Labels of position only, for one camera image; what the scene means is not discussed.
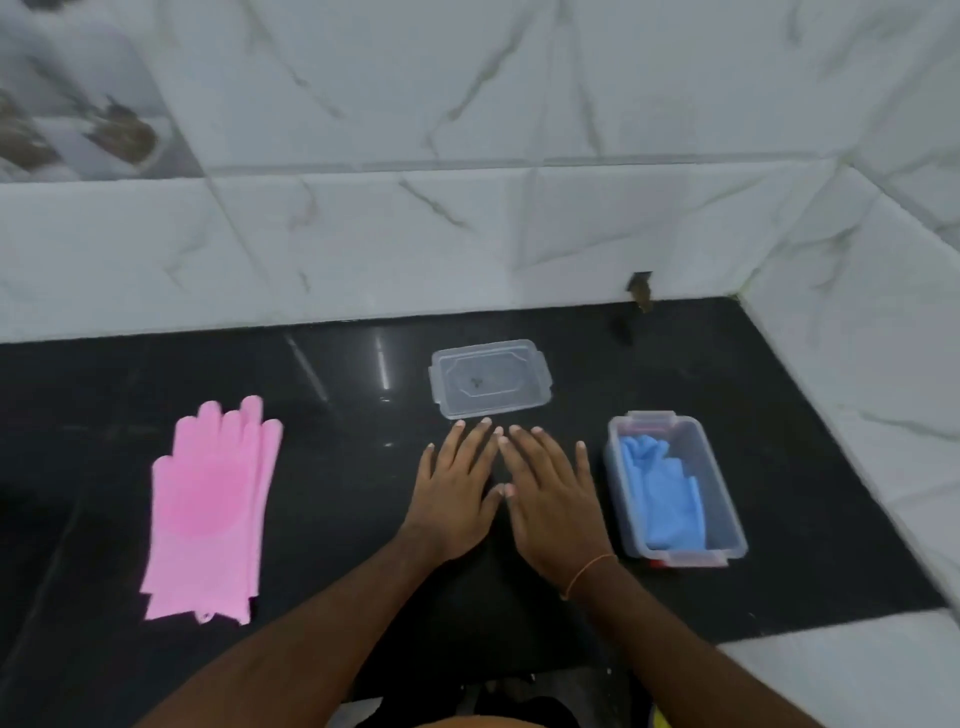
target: forearm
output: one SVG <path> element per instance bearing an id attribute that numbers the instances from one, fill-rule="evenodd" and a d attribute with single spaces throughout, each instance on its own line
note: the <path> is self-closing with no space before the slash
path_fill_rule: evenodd
<path id="1" fill-rule="evenodd" d="M 590 567 L 571 596 L 622 650 L 673 728 L 819 726 L 697 637 L 613 559 Z"/>
<path id="2" fill-rule="evenodd" d="M 437 564 L 431 542 L 401 532 L 202 669 L 139 728 L 326 725 L 377 640 Z"/>

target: clear plastic box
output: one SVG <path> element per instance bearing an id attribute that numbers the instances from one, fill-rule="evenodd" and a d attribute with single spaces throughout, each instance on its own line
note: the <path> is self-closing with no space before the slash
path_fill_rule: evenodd
<path id="1" fill-rule="evenodd" d="M 700 485 L 707 525 L 704 551 L 667 551 L 648 548 L 643 523 L 629 507 L 630 488 L 620 453 L 621 435 L 650 435 L 670 443 L 668 455 L 684 463 L 684 473 L 695 475 Z M 703 426 L 692 417 L 675 412 L 628 412 L 610 420 L 604 452 L 607 478 L 623 549 L 629 556 L 662 562 L 667 567 L 724 567 L 729 559 L 747 553 L 747 540 L 717 467 Z"/>
<path id="2" fill-rule="evenodd" d="M 527 339 L 434 352 L 428 373 L 449 420 L 538 407 L 552 397 L 546 359 Z"/>

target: plastic lid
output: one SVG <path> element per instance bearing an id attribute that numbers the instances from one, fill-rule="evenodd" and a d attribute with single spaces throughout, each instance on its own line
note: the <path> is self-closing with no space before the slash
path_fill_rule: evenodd
<path id="1" fill-rule="evenodd" d="M 547 404 L 553 378 L 527 339 L 434 352 L 433 400 L 449 420 L 483 417 Z"/>

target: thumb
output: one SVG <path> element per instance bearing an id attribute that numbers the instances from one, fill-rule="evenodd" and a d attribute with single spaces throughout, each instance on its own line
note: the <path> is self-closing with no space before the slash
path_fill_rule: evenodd
<path id="1" fill-rule="evenodd" d="M 520 510 L 520 502 L 516 497 L 516 485 L 507 483 L 501 487 L 507 499 L 507 508 L 510 510 L 510 526 L 514 530 L 514 542 L 519 546 L 526 541 L 527 524 L 523 519 L 523 512 Z"/>
<path id="2" fill-rule="evenodd" d="M 500 507 L 501 500 L 503 500 L 503 486 L 494 485 L 480 503 L 480 522 L 485 531 L 490 530 L 490 524 L 493 523 L 493 517 L 496 516 L 496 509 Z"/>

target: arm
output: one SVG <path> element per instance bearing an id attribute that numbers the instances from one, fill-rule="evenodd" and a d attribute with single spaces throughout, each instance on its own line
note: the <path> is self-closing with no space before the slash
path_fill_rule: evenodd
<path id="1" fill-rule="evenodd" d="M 673 728 L 818 728 L 813 718 L 697 637 L 616 559 L 600 559 L 581 573 L 596 557 L 613 553 L 587 448 L 577 443 L 574 470 L 538 427 L 531 434 L 514 426 L 511 435 L 516 445 L 506 437 L 499 445 L 514 479 L 506 495 L 517 549 L 620 648 Z"/>
<path id="2" fill-rule="evenodd" d="M 490 530 L 502 490 L 481 494 L 497 436 L 474 456 L 490 420 L 460 443 L 450 430 L 433 465 L 420 458 L 406 520 L 373 557 L 295 610 L 225 652 L 158 705 L 138 728 L 326 725 L 400 608 L 439 564 Z"/>

